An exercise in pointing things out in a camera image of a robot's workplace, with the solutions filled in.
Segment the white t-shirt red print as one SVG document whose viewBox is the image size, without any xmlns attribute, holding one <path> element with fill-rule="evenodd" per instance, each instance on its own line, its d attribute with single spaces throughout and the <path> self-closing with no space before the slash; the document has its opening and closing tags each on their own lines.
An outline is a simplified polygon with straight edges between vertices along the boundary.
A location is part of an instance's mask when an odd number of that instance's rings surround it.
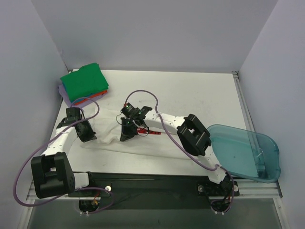
<svg viewBox="0 0 305 229">
<path fill-rule="evenodd" d="M 149 134 L 135 136 L 121 142 L 121 126 L 116 121 L 118 110 L 102 108 L 99 114 L 90 120 L 93 130 L 96 132 L 96 140 L 81 143 L 82 148 L 108 150 L 113 152 L 157 156 L 187 160 L 188 157 L 169 139 L 161 130 L 159 135 Z"/>
</svg>

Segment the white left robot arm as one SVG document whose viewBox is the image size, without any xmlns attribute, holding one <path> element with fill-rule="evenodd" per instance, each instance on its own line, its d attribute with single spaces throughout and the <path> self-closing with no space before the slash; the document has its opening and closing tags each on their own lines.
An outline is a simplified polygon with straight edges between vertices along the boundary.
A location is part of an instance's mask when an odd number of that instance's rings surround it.
<svg viewBox="0 0 305 229">
<path fill-rule="evenodd" d="M 86 143 L 97 137 L 83 111 L 71 107 L 66 109 L 66 117 L 56 127 L 56 139 L 41 156 L 33 157 L 30 162 L 39 199 L 70 194 L 78 189 L 87 197 L 96 192 L 96 184 L 89 180 L 89 173 L 74 173 L 69 163 L 67 155 L 76 139 Z"/>
</svg>

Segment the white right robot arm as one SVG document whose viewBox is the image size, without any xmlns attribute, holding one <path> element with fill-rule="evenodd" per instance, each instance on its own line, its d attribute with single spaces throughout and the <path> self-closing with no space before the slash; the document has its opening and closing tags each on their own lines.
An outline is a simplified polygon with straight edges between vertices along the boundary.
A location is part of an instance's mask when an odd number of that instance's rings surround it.
<svg viewBox="0 0 305 229">
<path fill-rule="evenodd" d="M 232 181 L 230 173 L 223 168 L 212 147 L 211 134 L 197 116 L 175 116 L 161 113 L 157 107 L 143 106 L 141 109 L 125 103 L 115 118 L 121 126 L 120 141 L 138 135 L 140 128 L 149 132 L 152 128 L 164 130 L 169 139 L 195 164 L 204 169 L 211 182 L 212 191 L 221 195 Z"/>
</svg>

